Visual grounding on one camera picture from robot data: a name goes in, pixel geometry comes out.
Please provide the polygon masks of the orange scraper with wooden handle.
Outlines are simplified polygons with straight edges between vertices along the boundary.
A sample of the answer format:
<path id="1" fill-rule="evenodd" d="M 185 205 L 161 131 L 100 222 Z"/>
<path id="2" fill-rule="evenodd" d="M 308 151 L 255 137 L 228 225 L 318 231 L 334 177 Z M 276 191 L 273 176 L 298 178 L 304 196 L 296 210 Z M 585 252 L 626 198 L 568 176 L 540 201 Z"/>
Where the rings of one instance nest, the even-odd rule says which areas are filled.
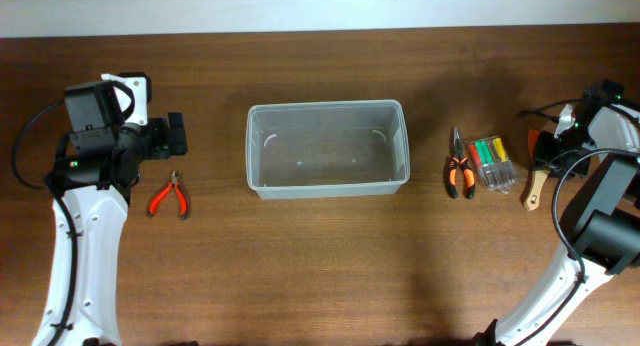
<path id="1" fill-rule="evenodd" d="M 528 132 L 528 151 L 531 157 L 530 183 L 523 201 L 523 206 L 527 211 L 533 211 L 539 207 L 541 191 L 549 177 L 549 171 L 536 154 L 536 147 L 541 134 L 541 130 L 535 129 L 530 129 Z"/>

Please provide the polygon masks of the clear screwdriver set case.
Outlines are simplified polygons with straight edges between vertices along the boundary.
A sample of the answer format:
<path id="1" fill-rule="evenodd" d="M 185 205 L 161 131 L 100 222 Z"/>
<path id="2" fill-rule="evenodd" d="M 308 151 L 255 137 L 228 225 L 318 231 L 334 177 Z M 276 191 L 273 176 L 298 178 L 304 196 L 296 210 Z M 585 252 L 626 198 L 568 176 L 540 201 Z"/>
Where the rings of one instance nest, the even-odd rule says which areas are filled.
<path id="1" fill-rule="evenodd" d="M 499 136 L 467 143 L 477 175 L 491 191 L 508 194 L 517 183 L 514 165 Z"/>

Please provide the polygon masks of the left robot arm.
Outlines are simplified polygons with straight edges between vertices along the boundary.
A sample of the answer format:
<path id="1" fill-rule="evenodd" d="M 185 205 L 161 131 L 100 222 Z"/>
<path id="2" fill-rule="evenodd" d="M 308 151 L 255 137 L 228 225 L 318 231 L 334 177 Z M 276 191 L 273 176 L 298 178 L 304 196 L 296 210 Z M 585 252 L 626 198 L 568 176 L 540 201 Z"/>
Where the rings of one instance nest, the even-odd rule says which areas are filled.
<path id="1" fill-rule="evenodd" d="M 45 178 L 53 197 L 55 248 L 36 345 L 118 345 L 118 249 L 132 188 L 147 160 L 188 151 L 183 116 L 147 114 L 144 73 L 104 74 L 69 87 L 63 103 L 72 129 Z"/>

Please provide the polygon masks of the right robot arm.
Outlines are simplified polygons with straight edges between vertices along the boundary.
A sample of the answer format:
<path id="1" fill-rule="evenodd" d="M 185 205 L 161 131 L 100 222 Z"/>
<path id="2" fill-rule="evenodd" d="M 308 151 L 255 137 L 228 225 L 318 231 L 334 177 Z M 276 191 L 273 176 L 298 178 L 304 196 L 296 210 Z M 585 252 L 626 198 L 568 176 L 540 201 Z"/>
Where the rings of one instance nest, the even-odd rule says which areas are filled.
<path id="1" fill-rule="evenodd" d="M 639 217 L 618 205 L 639 203 L 639 105 L 623 94 L 623 85 L 604 79 L 581 97 L 559 102 L 555 131 L 530 131 L 527 209 L 538 206 L 550 177 L 557 180 L 554 197 L 568 178 L 586 180 L 564 210 L 551 202 L 560 244 L 542 278 L 514 309 L 477 334 L 476 344 L 548 345 L 593 291 L 638 267 Z"/>

